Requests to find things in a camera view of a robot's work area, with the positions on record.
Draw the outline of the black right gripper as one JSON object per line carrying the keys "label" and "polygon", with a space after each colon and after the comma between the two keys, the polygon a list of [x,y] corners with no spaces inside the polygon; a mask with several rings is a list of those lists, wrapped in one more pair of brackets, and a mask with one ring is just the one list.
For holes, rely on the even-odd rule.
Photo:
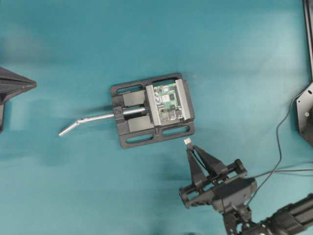
{"label": "black right gripper", "polygon": [[[194,150],[210,174],[205,179]],[[247,170],[239,159],[226,166],[196,145],[194,150],[187,148],[192,184],[179,189],[186,208],[211,205],[216,211],[231,211],[243,207],[252,198],[257,182],[245,177]]]}

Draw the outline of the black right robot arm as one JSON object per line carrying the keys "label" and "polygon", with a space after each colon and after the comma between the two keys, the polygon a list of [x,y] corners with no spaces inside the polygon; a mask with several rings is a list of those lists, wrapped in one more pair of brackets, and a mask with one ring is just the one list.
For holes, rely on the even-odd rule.
{"label": "black right robot arm", "polygon": [[296,235],[313,225],[313,196],[279,209],[258,223],[245,204],[256,192],[257,182],[248,178],[243,163],[236,159],[225,165],[196,145],[187,145],[191,185],[180,188],[186,208],[209,205],[223,216],[229,235]]}

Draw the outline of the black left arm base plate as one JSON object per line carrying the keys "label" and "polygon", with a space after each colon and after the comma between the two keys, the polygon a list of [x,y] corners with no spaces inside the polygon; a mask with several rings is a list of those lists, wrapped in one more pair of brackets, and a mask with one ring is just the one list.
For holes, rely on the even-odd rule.
{"label": "black left arm base plate", "polygon": [[5,108],[5,104],[4,104],[4,103],[1,103],[1,104],[0,104],[0,132],[3,131],[4,108]]}

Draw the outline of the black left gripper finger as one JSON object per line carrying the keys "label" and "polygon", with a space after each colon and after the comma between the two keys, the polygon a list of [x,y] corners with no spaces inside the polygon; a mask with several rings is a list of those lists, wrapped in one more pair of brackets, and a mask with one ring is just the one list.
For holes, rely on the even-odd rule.
{"label": "black left gripper finger", "polygon": [[36,81],[16,74],[3,67],[0,68],[0,103],[37,87]]}

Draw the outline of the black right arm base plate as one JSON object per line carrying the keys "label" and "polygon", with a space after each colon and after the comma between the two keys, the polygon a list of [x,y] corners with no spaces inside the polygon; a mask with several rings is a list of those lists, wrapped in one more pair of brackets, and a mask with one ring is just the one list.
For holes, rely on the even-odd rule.
{"label": "black right arm base plate", "polygon": [[297,126],[299,135],[313,145],[313,83],[296,97]]}

